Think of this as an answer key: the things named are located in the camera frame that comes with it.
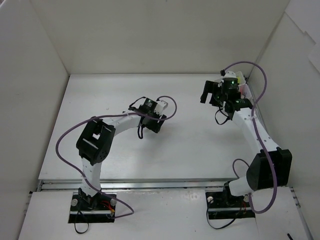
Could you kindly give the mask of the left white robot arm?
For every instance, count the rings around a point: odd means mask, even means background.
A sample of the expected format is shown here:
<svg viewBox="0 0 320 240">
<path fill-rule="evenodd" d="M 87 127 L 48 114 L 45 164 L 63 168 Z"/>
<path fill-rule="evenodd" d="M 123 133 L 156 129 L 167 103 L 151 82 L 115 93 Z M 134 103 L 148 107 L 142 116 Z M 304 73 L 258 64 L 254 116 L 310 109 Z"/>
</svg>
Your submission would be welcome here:
<svg viewBox="0 0 320 240">
<path fill-rule="evenodd" d="M 110 153 L 116 135 L 132 128 L 137 128 L 137 136 L 143 138 L 145 128 L 158 133 L 167 116 L 163 111 L 168 107 L 164 100 L 152 100 L 145 97 L 139 107 L 130 104 L 124 116 L 98 119 L 88 122 L 76 142 L 82 160 L 82 179 L 78 190 L 82 204 L 89 210 L 96 209 L 100 204 L 98 191 L 101 189 L 100 176 L 102 162 Z"/>
</svg>

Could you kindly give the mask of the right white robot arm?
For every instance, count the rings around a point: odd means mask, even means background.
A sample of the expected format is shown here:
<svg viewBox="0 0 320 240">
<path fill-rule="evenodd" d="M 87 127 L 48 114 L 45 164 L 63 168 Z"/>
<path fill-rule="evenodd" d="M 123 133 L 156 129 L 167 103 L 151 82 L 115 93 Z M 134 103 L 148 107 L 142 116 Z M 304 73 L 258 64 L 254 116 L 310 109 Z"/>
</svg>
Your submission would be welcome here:
<svg viewBox="0 0 320 240">
<path fill-rule="evenodd" d="M 209 103 L 223 110 L 228 120 L 241 129 L 254 156 L 245 176 L 230 181 L 229 189 L 221 193 L 222 202 L 227 206 L 233 206 L 239 201 L 240 196 L 257 190 L 286 186 L 289 181 L 292 153 L 288 149 L 282 149 L 268 135 L 256 114 L 252 112 L 252 102 L 241 97 L 237 78 L 224 77 L 219 82 L 207 80 L 200 102 L 204 104 L 209 94 Z"/>
</svg>

